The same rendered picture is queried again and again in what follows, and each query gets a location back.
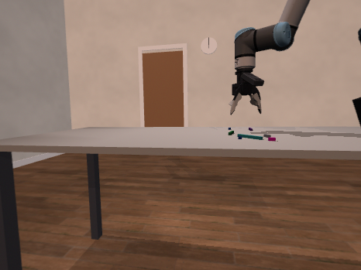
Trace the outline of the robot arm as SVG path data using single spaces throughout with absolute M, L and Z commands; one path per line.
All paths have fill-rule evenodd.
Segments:
M 300 21 L 310 0 L 287 0 L 277 24 L 261 29 L 248 27 L 235 35 L 235 70 L 256 67 L 256 52 L 263 50 L 284 51 L 294 42 Z M 241 73 L 241 78 L 253 86 L 263 86 L 264 80 L 252 73 Z

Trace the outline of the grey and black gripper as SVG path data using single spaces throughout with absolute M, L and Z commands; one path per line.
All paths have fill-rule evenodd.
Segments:
M 236 73 L 237 72 L 237 73 Z M 236 106 L 238 105 L 239 100 L 241 100 L 242 95 L 246 96 L 247 94 L 250 96 L 251 100 L 249 101 L 252 105 L 255 105 L 258 107 L 258 111 L 260 114 L 261 112 L 261 101 L 260 101 L 260 93 L 258 89 L 253 86 L 252 84 L 248 83 L 247 81 L 243 80 L 241 78 L 241 73 L 252 73 L 253 68 L 240 68 L 236 70 L 235 75 L 237 75 L 237 84 L 232 84 L 232 95 L 234 95 L 234 98 L 232 101 L 229 102 L 229 105 L 231 105 L 230 114 L 232 114 Z M 243 83 L 241 83 L 243 82 Z

